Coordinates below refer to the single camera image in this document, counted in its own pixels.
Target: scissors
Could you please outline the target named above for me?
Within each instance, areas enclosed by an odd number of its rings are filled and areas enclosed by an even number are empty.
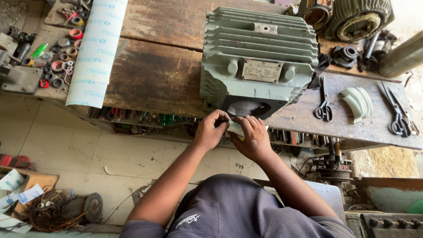
[[[416,123],[414,123],[413,119],[411,119],[410,113],[405,109],[405,107],[402,106],[402,104],[396,98],[394,98],[394,100],[399,105],[401,111],[405,114],[405,116],[407,118],[408,128],[411,131],[411,134],[420,135],[420,131],[417,128]]]
[[[323,94],[321,96],[323,102],[321,103],[320,107],[318,107],[314,111],[314,115],[319,119],[323,119],[325,122],[330,122],[332,121],[332,109],[330,108],[329,101],[327,100],[328,94],[326,88],[326,79],[324,78],[324,75],[323,79],[321,79],[320,93]]]
[[[402,117],[402,112],[400,109],[401,106],[399,105],[398,100],[389,88],[389,92],[386,90],[383,82],[382,85],[383,89],[385,90],[386,97],[388,98],[388,101],[392,106],[392,109],[394,109],[394,111],[396,112],[395,120],[392,122],[389,129],[397,135],[401,135],[402,137],[409,137],[411,135],[411,130],[408,124],[408,120]]]

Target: insulation paper roll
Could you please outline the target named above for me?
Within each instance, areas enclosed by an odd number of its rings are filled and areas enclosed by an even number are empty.
[[[94,0],[66,105],[103,106],[128,0]]]

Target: wooden workbench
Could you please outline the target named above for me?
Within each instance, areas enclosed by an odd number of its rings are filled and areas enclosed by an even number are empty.
[[[68,34],[57,10],[70,6],[56,1],[34,46],[42,42],[53,45]],[[207,115],[209,112],[204,110],[199,94],[201,51],[206,12],[219,6],[270,13],[282,13],[285,9],[251,0],[129,0],[121,32],[121,41],[128,39],[129,44],[114,62],[104,106],[196,118]],[[349,150],[386,145],[422,148],[418,136],[402,138],[389,131],[393,113],[381,91],[381,81],[366,75],[332,72],[325,73],[333,111],[331,122],[314,117],[320,94],[318,90],[306,90],[297,104],[283,107],[265,123],[281,130],[344,138],[343,148]],[[409,110],[404,87],[389,81],[385,86]],[[351,109],[339,96],[347,87],[363,87],[373,100],[374,114],[355,125]],[[64,101],[67,87],[40,89],[36,96]]]

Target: dark gray t-shirt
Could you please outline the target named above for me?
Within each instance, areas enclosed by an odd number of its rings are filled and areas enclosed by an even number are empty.
[[[120,238],[353,238],[336,217],[307,217],[252,179],[218,174],[181,201],[168,233],[151,221],[129,221]]]

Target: tile floor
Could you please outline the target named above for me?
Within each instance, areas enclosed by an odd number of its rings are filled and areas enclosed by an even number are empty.
[[[107,224],[123,224],[134,207],[131,193],[158,179],[187,146],[114,135],[30,97],[0,94],[0,112],[0,153],[26,155],[39,172],[58,174],[56,188],[100,193]],[[291,165],[289,156],[281,158]],[[236,149],[220,147],[206,153],[184,195],[220,173],[267,180],[263,170]]]

